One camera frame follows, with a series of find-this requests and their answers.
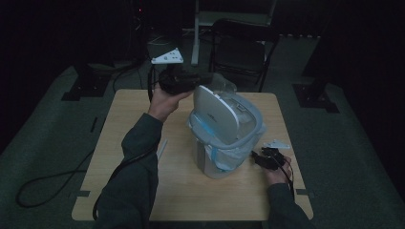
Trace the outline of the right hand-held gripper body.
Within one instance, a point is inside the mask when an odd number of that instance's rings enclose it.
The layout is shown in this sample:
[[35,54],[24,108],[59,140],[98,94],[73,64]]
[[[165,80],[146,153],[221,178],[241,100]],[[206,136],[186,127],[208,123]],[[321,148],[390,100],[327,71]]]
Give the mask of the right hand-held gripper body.
[[266,159],[265,167],[269,170],[277,170],[285,165],[285,156],[280,149],[289,149],[290,146],[278,139],[265,143],[261,148],[261,153]]

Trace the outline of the person's right hand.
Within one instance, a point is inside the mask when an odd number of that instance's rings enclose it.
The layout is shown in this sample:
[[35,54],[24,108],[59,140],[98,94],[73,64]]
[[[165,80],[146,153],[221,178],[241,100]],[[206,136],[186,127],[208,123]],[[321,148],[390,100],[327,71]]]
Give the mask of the person's right hand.
[[291,158],[286,156],[285,164],[281,168],[278,168],[277,170],[264,169],[266,181],[269,186],[279,183],[288,184],[288,181],[292,176],[292,172],[289,169],[290,163]]

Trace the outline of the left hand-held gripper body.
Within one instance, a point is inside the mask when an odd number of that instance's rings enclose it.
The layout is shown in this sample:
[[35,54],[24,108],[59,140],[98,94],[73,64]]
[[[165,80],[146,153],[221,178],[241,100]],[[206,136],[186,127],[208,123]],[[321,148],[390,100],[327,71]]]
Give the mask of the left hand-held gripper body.
[[[152,69],[150,85],[160,85],[160,88],[169,94],[181,94],[193,91],[200,83],[197,73],[189,73],[182,69],[183,57],[178,48],[151,59]],[[158,65],[165,65],[158,76],[154,70]]]

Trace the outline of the black floor base plate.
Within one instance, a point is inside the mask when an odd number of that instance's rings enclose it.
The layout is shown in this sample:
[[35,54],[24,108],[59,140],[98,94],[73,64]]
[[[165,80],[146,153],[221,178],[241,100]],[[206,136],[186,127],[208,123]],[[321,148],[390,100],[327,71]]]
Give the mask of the black floor base plate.
[[72,88],[63,94],[62,101],[79,101],[81,97],[102,97],[111,79],[107,73],[97,73],[87,63],[74,65],[77,78]]
[[325,109],[327,113],[339,114],[336,104],[325,91],[325,83],[293,84],[292,88],[302,108]]

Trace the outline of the black folding chair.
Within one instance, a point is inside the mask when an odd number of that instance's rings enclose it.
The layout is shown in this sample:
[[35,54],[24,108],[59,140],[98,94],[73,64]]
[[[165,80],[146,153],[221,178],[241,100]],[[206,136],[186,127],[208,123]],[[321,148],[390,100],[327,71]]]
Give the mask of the black folding chair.
[[270,59],[280,35],[270,25],[222,18],[213,23],[208,70],[251,75],[260,84],[266,81]]

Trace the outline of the white straw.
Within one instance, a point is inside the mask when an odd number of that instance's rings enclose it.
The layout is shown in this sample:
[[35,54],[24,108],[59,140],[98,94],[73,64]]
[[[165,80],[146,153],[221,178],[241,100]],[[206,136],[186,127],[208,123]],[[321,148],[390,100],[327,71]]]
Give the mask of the white straw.
[[158,160],[160,160],[160,158],[161,158],[161,156],[162,156],[162,154],[163,154],[163,152],[164,152],[164,150],[166,148],[167,143],[168,143],[167,138],[161,143],[160,148],[157,151]]

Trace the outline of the dark equipment stand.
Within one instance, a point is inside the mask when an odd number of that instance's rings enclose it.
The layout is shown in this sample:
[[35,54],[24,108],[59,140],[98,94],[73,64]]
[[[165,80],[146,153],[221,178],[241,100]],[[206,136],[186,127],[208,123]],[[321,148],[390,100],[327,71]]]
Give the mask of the dark equipment stand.
[[87,9],[83,27],[82,61],[119,71],[134,69],[146,59],[148,0],[79,0]]

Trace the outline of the clear plastic cup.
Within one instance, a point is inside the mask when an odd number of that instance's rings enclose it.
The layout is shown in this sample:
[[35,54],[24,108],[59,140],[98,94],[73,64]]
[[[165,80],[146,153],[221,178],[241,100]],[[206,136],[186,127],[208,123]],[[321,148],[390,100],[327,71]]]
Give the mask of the clear plastic cup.
[[234,94],[237,92],[237,87],[234,83],[224,78],[220,73],[213,73],[213,78],[208,88],[214,94],[229,93]]

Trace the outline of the person's left hand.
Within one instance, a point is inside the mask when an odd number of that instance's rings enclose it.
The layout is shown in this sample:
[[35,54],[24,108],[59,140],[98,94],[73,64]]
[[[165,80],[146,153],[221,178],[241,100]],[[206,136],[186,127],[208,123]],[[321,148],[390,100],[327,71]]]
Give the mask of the person's left hand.
[[192,93],[193,91],[172,95],[157,84],[153,90],[152,101],[147,113],[155,119],[165,122],[168,116],[179,108],[180,101]]

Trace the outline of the white and grey trash bin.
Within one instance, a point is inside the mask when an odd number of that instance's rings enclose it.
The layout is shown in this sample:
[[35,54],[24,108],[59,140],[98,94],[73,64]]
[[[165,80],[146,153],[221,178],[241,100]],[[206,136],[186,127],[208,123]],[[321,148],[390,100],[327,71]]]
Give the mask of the white and grey trash bin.
[[193,104],[188,126],[195,137],[195,163],[208,177],[226,177],[242,165],[266,132],[262,114],[241,95],[215,94],[205,86],[195,90]]

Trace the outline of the white metal stand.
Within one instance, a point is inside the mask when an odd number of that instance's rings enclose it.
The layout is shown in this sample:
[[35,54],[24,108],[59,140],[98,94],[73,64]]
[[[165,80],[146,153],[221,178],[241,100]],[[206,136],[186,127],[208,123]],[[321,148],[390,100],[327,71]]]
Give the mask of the white metal stand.
[[201,27],[210,27],[216,20],[221,18],[240,19],[247,22],[266,23],[270,25],[277,2],[278,0],[270,0],[267,13],[247,13],[200,10],[200,0],[195,0],[194,41],[191,54],[191,65],[193,67],[199,65]]

